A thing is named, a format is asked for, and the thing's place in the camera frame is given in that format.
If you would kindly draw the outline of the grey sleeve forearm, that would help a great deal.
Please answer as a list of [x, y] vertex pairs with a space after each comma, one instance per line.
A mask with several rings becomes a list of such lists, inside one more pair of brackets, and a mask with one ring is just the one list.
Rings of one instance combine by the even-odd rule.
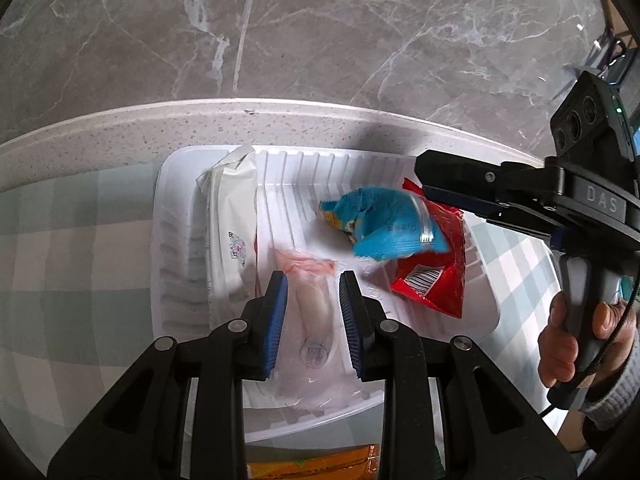
[[605, 353], [582, 414], [599, 431], [611, 430], [628, 414], [639, 393], [639, 333], [630, 321]]

